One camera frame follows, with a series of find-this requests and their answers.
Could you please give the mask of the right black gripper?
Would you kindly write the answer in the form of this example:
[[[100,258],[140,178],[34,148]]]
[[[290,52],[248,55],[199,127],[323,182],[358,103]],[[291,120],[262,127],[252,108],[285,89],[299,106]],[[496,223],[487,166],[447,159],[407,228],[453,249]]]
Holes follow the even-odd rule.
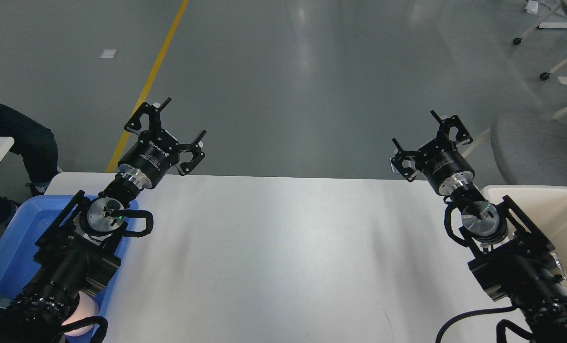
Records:
[[[457,115],[441,118],[434,110],[430,113],[438,122],[436,138],[417,150],[405,150],[393,138],[396,152],[390,164],[408,182],[425,176],[433,190],[444,197],[474,180],[474,169],[457,149],[473,143],[473,138]]]

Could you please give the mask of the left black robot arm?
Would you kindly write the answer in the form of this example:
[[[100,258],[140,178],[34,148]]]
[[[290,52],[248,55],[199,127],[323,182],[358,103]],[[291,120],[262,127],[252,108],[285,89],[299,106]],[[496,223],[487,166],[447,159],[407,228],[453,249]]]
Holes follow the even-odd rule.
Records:
[[[144,237],[154,227],[153,213],[131,202],[154,189],[169,169],[185,176],[205,158],[202,139],[179,141],[163,128],[161,112],[171,102],[143,102],[124,130],[137,143],[119,160],[118,173],[94,199],[78,191],[37,239],[34,261],[40,266],[20,293],[0,308],[0,343],[66,343],[65,334],[94,326],[92,343],[101,343],[109,322],[88,315],[66,323],[82,294],[103,291],[121,266],[116,250],[124,237]]]

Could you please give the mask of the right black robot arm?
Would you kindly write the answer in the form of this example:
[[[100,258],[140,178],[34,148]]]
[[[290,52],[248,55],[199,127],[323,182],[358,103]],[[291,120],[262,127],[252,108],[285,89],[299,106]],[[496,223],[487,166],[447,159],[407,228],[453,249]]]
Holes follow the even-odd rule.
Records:
[[[555,246],[509,196],[499,204],[484,198],[473,180],[475,171],[460,154],[458,145],[473,142],[457,115],[441,118],[436,136],[418,150],[405,150],[397,140],[390,163],[405,180],[423,174],[446,206],[444,228],[448,237],[468,248],[473,259],[468,268],[485,293],[494,301],[509,298],[510,306],[459,314],[440,328],[436,342],[455,323],[484,314],[519,310],[529,326],[525,330],[503,319],[495,326],[498,343],[512,331],[530,343],[567,343],[567,290],[559,268]]]

